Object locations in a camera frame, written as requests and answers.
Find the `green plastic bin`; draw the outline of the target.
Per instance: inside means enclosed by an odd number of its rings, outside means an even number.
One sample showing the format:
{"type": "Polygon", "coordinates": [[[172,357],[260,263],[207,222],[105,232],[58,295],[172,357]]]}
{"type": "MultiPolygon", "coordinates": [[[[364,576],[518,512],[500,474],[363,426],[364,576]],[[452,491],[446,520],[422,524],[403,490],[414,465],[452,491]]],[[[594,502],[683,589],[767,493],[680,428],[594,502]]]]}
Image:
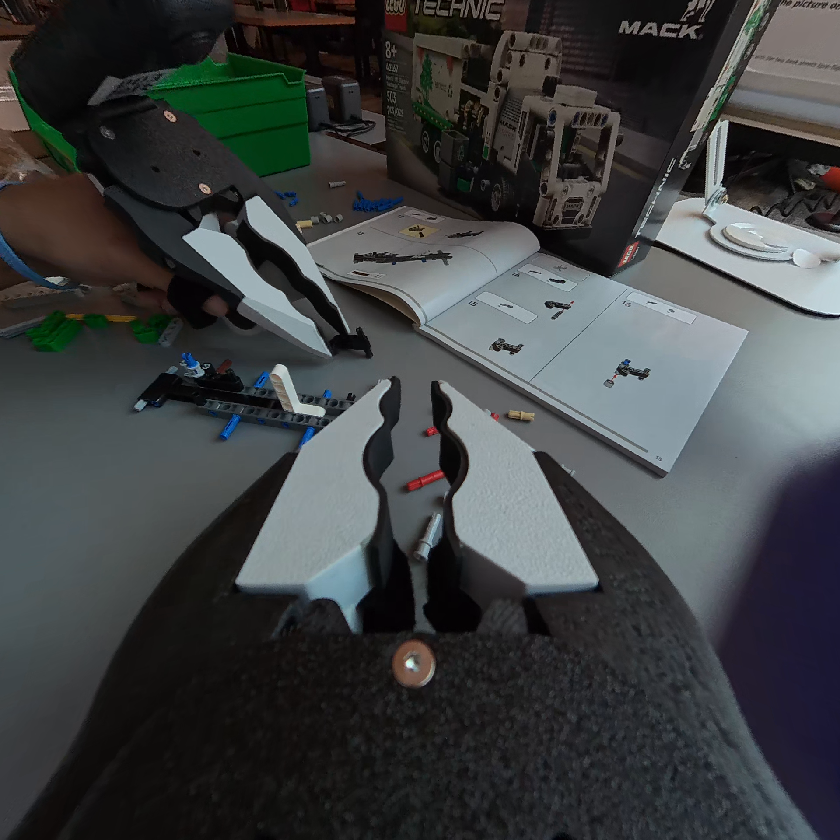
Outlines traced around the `green plastic bin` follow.
{"type": "Polygon", "coordinates": [[[192,115],[257,175],[310,164],[306,71],[228,54],[153,74],[147,91],[192,115]]]}

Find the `small black lego connector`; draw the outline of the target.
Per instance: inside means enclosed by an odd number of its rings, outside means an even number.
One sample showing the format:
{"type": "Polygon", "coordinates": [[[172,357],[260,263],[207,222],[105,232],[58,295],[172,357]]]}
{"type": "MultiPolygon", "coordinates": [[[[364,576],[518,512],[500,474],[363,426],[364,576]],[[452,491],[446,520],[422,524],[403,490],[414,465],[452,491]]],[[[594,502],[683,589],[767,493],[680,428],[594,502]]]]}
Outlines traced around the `small black lego connector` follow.
{"type": "Polygon", "coordinates": [[[362,327],[349,332],[337,332],[328,341],[328,347],[332,355],[341,351],[360,351],[369,360],[373,358],[371,342],[362,330],[362,327]]]}

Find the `person's left hand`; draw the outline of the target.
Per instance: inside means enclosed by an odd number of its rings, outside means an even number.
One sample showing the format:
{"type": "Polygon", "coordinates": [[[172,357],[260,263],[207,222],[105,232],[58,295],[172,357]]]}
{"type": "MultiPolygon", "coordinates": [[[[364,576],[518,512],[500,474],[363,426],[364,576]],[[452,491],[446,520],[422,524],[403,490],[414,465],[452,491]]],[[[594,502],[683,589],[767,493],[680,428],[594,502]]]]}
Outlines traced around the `person's left hand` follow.
{"type": "Polygon", "coordinates": [[[168,314],[196,314],[211,322],[228,315],[224,299],[209,295],[200,285],[180,282],[172,270],[154,263],[129,226],[106,208],[98,191],[87,182],[83,186],[76,215],[81,229],[70,237],[80,247],[80,267],[68,275],[93,286],[133,283],[141,305],[168,314]]]}

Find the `white board stand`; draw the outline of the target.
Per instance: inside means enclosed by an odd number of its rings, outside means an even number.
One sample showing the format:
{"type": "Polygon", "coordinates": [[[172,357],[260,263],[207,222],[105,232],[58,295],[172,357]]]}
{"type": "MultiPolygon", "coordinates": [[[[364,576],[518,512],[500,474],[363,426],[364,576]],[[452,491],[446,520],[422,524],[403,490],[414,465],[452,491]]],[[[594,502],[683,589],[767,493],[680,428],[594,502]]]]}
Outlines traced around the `white board stand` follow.
{"type": "Polygon", "coordinates": [[[720,120],[707,142],[704,196],[677,201],[657,243],[795,309],[837,318],[838,242],[729,204],[728,128],[720,120]]]}

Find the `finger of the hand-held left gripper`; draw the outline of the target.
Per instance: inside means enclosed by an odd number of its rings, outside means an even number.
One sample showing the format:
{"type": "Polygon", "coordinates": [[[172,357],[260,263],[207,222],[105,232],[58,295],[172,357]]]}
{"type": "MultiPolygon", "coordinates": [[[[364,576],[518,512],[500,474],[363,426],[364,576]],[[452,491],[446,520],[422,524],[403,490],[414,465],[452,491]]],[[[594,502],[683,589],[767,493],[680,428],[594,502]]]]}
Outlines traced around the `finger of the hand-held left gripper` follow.
{"type": "Polygon", "coordinates": [[[198,227],[182,240],[239,295],[236,307],[239,314],[319,358],[332,357],[315,322],[295,309],[285,292],[262,279],[245,247],[235,238],[198,227]]]}
{"type": "Polygon", "coordinates": [[[336,333],[350,335],[350,327],[306,244],[261,196],[245,201],[243,246],[257,268],[265,263],[278,268],[290,288],[306,298],[323,321],[336,333]]]}

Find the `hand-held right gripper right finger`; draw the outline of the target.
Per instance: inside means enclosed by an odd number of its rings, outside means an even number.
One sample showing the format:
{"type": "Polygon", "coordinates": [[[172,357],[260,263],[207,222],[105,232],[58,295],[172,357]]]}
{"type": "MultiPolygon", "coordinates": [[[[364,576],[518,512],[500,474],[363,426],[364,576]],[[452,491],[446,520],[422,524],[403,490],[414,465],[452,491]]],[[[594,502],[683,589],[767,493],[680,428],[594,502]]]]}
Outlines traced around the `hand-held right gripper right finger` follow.
{"type": "Polygon", "coordinates": [[[449,484],[441,584],[468,596],[593,591],[598,576],[537,453],[451,384],[430,394],[449,484]]]}

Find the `lego chassis assembly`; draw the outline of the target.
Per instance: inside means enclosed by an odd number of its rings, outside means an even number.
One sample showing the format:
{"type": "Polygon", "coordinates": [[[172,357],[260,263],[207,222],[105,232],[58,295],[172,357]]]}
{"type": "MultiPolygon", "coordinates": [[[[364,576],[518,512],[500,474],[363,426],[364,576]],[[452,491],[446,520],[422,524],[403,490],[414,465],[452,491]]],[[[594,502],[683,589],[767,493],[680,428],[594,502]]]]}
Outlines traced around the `lego chassis assembly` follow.
{"type": "Polygon", "coordinates": [[[133,406],[136,413],[146,407],[161,407],[169,401],[189,403],[210,417],[225,420],[219,437],[227,440],[243,423],[262,427],[276,427],[301,432],[298,447],[305,445],[319,430],[350,409],[355,394],[344,399],[330,391],[322,396],[299,395],[302,410],[286,408],[270,385],[264,372],[256,383],[246,386],[226,360],[218,367],[200,363],[201,376],[191,376],[186,362],[172,366],[160,374],[140,395],[133,406]]]}

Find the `instruction sheet board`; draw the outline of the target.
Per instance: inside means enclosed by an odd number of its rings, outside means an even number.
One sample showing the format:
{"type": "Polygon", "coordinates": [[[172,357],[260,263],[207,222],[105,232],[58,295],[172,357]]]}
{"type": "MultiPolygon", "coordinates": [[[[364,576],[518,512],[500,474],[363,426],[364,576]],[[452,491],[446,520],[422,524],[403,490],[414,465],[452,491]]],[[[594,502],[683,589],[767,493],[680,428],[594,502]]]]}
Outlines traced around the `instruction sheet board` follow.
{"type": "Polygon", "coordinates": [[[839,126],[839,2],[783,1],[726,107],[839,126]]]}

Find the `lego instruction booklet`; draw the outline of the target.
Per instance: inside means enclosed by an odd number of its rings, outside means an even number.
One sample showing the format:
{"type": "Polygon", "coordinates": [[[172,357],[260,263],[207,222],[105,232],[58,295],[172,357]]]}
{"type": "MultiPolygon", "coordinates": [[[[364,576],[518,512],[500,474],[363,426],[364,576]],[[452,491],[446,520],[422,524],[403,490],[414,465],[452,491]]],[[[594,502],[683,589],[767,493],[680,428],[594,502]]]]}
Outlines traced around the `lego instruction booklet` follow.
{"type": "Polygon", "coordinates": [[[400,206],[309,250],[325,277],[661,476],[748,336],[563,261],[514,223],[400,206]]]}

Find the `black lego set box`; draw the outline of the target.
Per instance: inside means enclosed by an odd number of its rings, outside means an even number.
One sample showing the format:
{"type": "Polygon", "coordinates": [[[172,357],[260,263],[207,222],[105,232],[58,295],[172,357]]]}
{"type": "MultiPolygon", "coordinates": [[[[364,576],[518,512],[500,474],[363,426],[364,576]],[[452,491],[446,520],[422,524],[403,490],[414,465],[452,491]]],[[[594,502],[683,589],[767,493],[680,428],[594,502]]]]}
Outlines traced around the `black lego set box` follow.
{"type": "Polygon", "coordinates": [[[612,277],[645,258],[779,5],[384,2],[388,175],[612,277]]]}

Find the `dark purple cloth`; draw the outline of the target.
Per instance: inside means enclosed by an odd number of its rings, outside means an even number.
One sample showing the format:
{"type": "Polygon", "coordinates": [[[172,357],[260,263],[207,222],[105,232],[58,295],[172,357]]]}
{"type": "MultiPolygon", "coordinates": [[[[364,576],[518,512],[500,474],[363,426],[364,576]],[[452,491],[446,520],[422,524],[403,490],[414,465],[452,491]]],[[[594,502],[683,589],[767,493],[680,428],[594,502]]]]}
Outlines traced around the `dark purple cloth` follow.
{"type": "Polygon", "coordinates": [[[775,775],[839,838],[838,454],[778,496],[718,649],[775,775]]]}

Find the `person's left forearm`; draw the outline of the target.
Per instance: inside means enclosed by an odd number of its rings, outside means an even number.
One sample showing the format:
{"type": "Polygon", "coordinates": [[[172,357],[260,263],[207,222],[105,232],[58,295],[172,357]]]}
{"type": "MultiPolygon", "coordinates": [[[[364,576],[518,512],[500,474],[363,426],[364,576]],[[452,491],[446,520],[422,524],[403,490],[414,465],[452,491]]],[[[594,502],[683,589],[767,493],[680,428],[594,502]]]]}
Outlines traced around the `person's left forearm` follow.
{"type": "Polygon", "coordinates": [[[115,285],[119,271],[111,260],[112,221],[84,175],[2,189],[3,238],[42,277],[115,285]]]}

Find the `pile of green lego pieces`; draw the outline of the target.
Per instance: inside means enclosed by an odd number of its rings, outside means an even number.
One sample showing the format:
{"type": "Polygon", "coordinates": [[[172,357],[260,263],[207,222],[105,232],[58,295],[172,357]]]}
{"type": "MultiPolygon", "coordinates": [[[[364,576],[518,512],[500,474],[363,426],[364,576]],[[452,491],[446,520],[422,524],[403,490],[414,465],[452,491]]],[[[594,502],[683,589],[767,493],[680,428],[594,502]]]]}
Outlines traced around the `pile of green lego pieces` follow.
{"type": "MultiPolygon", "coordinates": [[[[24,332],[26,338],[31,342],[35,350],[40,352],[60,352],[76,338],[82,328],[89,327],[84,322],[67,320],[63,311],[53,311],[35,326],[24,332]]],[[[174,338],[183,327],[183,321],[179,318],[156,314],[146,321],[138,317],[137,322],[128,324],[134,339],[141,344],[158,344],[161,347],[169,347],[174,338]]],[[[107,323],[97,329],[105,329],[107,323]]]]}

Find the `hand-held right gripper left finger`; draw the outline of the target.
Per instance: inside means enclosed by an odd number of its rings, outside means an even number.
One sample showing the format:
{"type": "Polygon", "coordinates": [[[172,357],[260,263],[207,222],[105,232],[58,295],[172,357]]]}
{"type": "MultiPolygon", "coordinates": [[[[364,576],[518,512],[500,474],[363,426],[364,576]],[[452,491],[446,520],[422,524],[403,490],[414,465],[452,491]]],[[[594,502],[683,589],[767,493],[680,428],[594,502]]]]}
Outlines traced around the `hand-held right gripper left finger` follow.
{"type": "Polygon", "coordinates": [[[393,461],[402,388],[380,380],[290,464],[235,580],[251,595],[328,600],[351,632],[363,602],[383,595],[399,550],[382,476],[393,461]]]}

